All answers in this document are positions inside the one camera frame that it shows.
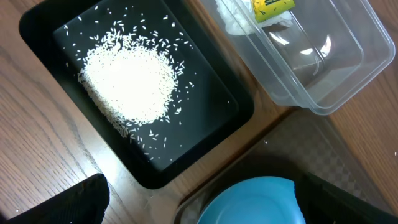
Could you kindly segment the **pile of white rice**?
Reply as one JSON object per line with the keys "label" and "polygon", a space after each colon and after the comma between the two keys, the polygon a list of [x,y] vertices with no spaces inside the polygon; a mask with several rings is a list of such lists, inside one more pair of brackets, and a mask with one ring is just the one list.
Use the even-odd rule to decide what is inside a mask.
{"label": "pile of white rice", "polygon": [[172,13],[97,4],[62,24],[54,38],[75,77],[113,128],[148,161],[173,161],[172,136],[192,97],[194,48]]}

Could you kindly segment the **green yellow foil wrapper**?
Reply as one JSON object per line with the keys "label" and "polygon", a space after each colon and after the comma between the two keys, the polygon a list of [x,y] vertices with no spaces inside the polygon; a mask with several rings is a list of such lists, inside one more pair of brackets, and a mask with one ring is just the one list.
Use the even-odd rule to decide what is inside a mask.
{"label": "green yellow foil wrapper", "polygon": [[295,7],[294,0],[252,0],[254,17],[263,22]]}

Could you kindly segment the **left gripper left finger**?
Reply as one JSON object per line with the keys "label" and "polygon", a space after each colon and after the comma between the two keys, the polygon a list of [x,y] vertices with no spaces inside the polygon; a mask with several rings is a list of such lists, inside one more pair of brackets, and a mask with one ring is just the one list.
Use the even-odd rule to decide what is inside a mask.
{"label": "left gripper left finger", "polygon": [[108,181],[95,174],[30,210],[8,224],[102,224],[109,205]]}

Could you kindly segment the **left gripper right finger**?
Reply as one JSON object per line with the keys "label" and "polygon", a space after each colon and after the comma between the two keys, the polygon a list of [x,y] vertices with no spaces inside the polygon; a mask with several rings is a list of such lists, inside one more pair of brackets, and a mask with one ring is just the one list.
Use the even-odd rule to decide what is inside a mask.
{"label": "left gripper right finger", "polygon": [[313,174],[297,179],[294,189],[306,223],[397,224],[396,216]]}

